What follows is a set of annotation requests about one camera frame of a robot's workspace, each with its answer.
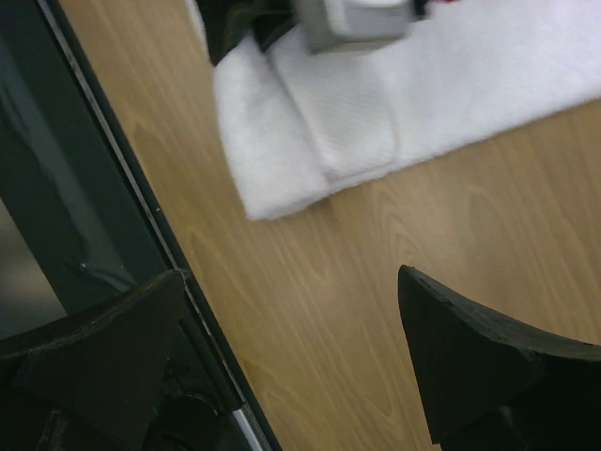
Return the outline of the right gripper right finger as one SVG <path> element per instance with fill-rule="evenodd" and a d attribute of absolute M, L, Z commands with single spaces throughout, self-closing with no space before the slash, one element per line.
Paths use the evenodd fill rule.
<path fill-rule="evenodd" d="M 597 450 L 600 348 L 537 329 L 402 266 L 398 305 L 432 443 Z"/>

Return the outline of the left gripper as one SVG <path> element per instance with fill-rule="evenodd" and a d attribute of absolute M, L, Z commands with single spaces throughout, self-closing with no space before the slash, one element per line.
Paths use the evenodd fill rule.
<path fill-rule="evenodd" d="M 199 0 L 208 56 L 216 66 L 241 40 L 251 35 L 265 51 L 296 24 L 289 0 Z"/>

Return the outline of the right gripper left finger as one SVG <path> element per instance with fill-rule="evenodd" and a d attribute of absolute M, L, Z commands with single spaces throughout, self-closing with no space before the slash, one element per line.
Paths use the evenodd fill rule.
<path fill-rule="evenodd" d="M 142 449 L 184 307 L 172 270 L 2 340 L 2 449 Z"/>

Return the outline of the white towel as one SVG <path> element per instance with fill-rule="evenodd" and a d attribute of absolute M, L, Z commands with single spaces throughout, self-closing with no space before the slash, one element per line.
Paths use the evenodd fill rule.
<path fill-rule="evenodd" d="M 248 218 L 271 220 L 600 95 L 596 1 L 426 1 L 371 51 L 312 53 L 296 24 L 214 68 L 220 138 Z"/>

